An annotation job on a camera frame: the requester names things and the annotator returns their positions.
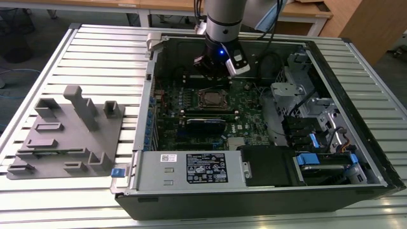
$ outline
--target warning label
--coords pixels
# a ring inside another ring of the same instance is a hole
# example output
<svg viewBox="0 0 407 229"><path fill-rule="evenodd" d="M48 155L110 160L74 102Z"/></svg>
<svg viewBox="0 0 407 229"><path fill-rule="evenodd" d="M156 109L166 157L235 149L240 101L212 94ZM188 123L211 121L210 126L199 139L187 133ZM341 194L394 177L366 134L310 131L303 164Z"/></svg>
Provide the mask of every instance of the warning label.
<svg viewBox="0 0 407 229"><path fill-rule="evenodd" d="M187 182L190 184L228 182L224 154L187 154Z"/></svg>

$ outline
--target metal bracket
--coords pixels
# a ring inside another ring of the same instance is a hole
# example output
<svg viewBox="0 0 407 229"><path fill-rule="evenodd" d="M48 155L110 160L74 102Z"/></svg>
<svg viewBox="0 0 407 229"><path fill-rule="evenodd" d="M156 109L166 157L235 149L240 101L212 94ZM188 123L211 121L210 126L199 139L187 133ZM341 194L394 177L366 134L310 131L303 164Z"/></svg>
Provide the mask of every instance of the metal bracket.
<svg viewBox="0 0 407 229"><path fill-rule="evenodd" d="M152 51L152 47L162 43L162 33L160 32L151 32L147 35L147 50Z"/></svg>

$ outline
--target floor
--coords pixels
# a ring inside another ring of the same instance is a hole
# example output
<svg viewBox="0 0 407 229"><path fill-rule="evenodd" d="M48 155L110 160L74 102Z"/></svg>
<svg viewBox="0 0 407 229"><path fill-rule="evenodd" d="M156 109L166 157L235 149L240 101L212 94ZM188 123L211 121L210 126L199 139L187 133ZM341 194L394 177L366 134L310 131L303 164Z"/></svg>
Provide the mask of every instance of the floor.
<svg viewBox="0 0 407 229"><path fill-rule="evenodd" d="M128 26L127 16L120 13L74 12L59 10L56 14L58 19L52 20L46 10L32 10L31 19L36 31L27 35L27 42L34 50L34 57L30 61L20 64L10 64L0 58L0 68L31 68L42 70L58 47L68 26L74 22ZM194 23L183 23L184 19L186 18L174 16L171 18L164 18L168 23L160 23L159 17L152 16L152 25L155 27L179 29L194 28ZM139 24L138 17L131 17L131 21L134 25ZM387 54L375 65L375 70L403 105L407 106L407 80L405 80L405 77L407 77L407 62L393 58L391 55ZM35 83L36 77L38 75L34 72L11 72L3 74L2 79L6 81L7 86L0 89L0 95L8 97L24 97ZM0 134L14 117L22 101L23 99L6 99L0 97Z"/></svg>

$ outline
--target desk leg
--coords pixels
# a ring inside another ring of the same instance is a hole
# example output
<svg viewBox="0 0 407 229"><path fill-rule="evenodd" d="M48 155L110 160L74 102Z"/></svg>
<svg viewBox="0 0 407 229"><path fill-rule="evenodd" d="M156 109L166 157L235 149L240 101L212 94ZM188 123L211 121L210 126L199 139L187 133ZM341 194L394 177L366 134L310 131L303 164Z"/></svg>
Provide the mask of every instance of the desk leg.
<svg viewBox="0 0 407 229"><path fill-rule="evenodd" d="M326 25L327 18L318 18L317 22L312 24L307 36L318 37L323 27Z"/></svg>
<svg viewBox="0 0 407 229"><path fill-rule="evenodd" d="M47 10L47 12L50 14L51 19L56 19L58 18L56 10Z"/></svg>
<svg viewBox="0 0 407 229"><path fill-rule="evenodd" d="M140 15L140 24L142 27L151 27L151 14L150 10L139 9L139 15Z"/></svg>
<svg viewBox="0 0 407 229"><path fill-rule="evenodd" d="M3 81L3 79L0 78L0 89L6 86L6 82Z"/></svg>

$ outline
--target barcode sticker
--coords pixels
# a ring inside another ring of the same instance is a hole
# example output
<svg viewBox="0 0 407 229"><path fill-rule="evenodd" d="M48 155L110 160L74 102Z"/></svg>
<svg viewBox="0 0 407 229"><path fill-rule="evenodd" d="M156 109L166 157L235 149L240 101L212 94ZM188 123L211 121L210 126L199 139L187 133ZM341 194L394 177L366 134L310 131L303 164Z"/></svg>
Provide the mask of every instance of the barcode sticker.
<svg viewBox="0 0 407 229"><path fill-rule="evenodd" d="M162 162L176 162L176 154L162 154Z"/></svg>
<svg viewBox="0 0 407 229"><path fill-rule="evenodd" d="M323 15L323 14L317 14L317 17L318 18L330 18L331 16L330 15Z"/></svg>
<svg viewBox="0 0 407 229"><path fill-rule="evenodd" d="M119 6L123 6L123 7L136 7L135 4L119 4Z"/></svg>

